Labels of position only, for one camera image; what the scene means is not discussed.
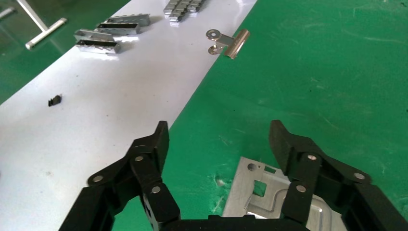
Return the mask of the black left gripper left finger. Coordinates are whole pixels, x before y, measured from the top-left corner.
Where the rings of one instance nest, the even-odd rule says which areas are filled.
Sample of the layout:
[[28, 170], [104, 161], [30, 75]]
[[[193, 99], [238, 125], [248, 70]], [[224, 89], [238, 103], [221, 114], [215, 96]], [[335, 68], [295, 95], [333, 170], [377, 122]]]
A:
[[153, 230], [180, 220], [180, 209], [162, 180], [168, 148], [168, 124], [159, 121], [152, 135], [135, 139], [124, 157], [89, 177], [59, 229], [110, 231], [115, 216], [135, 197]]

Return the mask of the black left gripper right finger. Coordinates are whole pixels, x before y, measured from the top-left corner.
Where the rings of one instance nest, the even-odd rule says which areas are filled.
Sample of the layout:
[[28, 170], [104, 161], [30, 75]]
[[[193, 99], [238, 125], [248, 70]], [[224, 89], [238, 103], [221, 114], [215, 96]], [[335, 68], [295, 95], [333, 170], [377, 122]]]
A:
[[290, 181], [281, 218], [306, 225], [312, 197], [318, 196], [341, 215], [349, 231], [407, 230], [407, 221], [368, 174], [328, 156], [311, 138], [273, 120], [269, 144]]

